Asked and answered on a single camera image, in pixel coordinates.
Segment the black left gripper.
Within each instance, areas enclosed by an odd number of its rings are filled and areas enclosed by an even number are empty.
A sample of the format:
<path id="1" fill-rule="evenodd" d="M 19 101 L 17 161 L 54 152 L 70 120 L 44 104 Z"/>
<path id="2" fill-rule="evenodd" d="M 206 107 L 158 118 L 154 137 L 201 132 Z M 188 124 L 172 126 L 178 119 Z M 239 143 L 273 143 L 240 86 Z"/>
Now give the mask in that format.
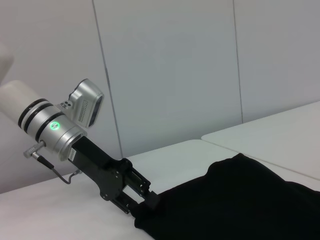
<path id="1" fill-rule="evenodd" d="M 126 185 L 143 198 L 150 209 L 159 204 L 160 197 L 150 191 L 150 181 L 134 169 L 128 159 L 113 159 L 85 136 L 73 143 L 71 150 L 75 153 L 68 157 L 69 161 L 96 183 L 105 200 L 111 201 L 125 214 L 139 208 L 135 200 L 121 193 Z"/>

